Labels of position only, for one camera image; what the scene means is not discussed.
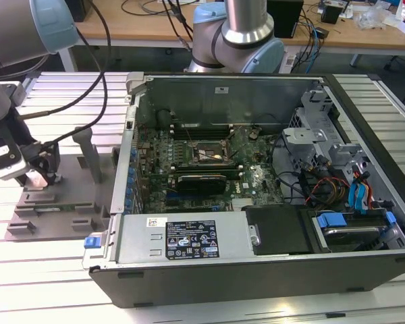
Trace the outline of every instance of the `warning label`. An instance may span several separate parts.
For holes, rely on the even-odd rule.
[[[215,221],[174,221],[165,228],[169,260],[219,258]]]

